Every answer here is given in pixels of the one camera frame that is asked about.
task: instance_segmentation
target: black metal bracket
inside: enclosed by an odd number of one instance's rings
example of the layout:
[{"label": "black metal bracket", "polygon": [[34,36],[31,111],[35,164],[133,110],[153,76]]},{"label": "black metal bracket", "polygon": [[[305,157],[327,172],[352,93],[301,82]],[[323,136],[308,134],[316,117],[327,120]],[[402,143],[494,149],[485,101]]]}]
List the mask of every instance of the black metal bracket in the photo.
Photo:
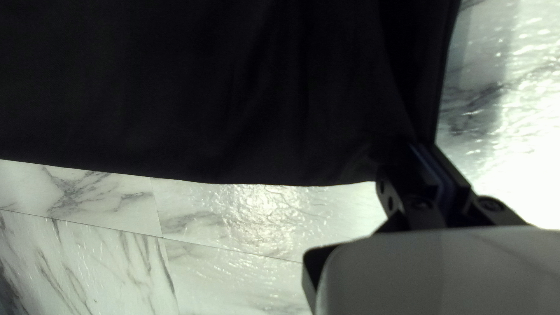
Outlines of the black metal bracket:
[{"label": "black metal bracket", "polygon": [[[409,145],[407,163],[384,165],[377,172],[377,196],[388,219],[374,233],[530,225],[502,201],[477,196],[470,183],[436,145]],[[313,314],[323,266],[340,244],[304,254],[302,286]]]}]

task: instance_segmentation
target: floor tile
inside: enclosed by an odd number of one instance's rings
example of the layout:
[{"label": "floor tile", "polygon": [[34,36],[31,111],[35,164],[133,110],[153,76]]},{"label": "floor tile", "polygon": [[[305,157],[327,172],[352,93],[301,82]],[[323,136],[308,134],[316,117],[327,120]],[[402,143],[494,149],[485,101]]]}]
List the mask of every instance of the floor tile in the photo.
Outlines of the floor tile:
[{"label": "floor tile", "polygon": [[6,314],[178,315],[161,238],[5,210],[0,232]]},{"label": "floor tile", "polygon": [[560,228],[560,2],[486,0],[458,19],[437,144],[478,194]]},{"label": "floor tile", "polygon": [[164,243],[181,315],[311,315],[300,263]]},{"label": "floor tile", "polygon": [[331,187],[152,179],[164,238],[301,262],[314,246],[371,234],[385,220],[374,182]]},{"label": "floor tile", "polygon": [[149,177],[0,160],[0,209],[161,236]]}]

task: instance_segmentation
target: black skirt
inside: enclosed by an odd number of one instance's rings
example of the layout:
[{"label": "black skirt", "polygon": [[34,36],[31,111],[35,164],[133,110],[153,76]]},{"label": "black skirt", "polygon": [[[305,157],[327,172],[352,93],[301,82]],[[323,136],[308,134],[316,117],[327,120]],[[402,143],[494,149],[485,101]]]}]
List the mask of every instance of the black skirt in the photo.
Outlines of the black skirt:
[{"label": "black skirt", "polygon": [[433,143],[458,0],[4,0],[0,159],[375,180]]}]

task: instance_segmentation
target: white marble tile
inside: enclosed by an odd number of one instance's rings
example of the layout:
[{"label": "white marble tile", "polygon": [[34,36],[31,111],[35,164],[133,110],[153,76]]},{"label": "white marble tile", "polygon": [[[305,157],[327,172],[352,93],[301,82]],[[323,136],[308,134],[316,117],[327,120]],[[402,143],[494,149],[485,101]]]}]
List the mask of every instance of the white marble tile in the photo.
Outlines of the white marble tile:
[{"label": "white marble tile", "polygon": [[437,143],[477,193],[558,229],[560,2],[486,0],[464,14]]},{"label": "white marble tile", "polygon": [[164,243],[181,315],[311,315],[300,263]]},{"label": "white marble tile", "polygon": [[161,236],[149,177],[0,160],[0,209]]},{"label": "white marble tile", "polygon": [[10,315],[178,315],[162,239],[0,210]]},{"label": "white marble tile", "polygon": [[331,187],[152,179],[164,238],[301,262],[385,220],[374,182]]}]

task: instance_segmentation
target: gray marble veining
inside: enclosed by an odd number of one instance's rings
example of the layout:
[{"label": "gray marble veining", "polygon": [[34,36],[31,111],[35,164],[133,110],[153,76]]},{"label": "gray marble veining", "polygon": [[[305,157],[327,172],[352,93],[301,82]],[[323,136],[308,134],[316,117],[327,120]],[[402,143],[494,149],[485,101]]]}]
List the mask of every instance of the gray marble veining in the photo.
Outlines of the gray marble veining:
[{"label": "gray marble veining", "polygon": [[164,238],[301,262],[314,246],[370,235],[386,220],[375,183],[217,185],[152,179]]},{"label": "gray marble veining", "polygon": [[161,236],[146,177],[0,160],[0,209]]},{"label": "gray marble veining", "polygon": [[0,210],[8,315],[178,315],[161,238]]},{"label": "gray marble veining", "polygon": [[450,45],[437,144],[479,194],[560,228],[560,2],[486,0]]},{"label": "gray marble veining", "polygon": [[311,315],[297,262],[164,240],[181,315]]}]

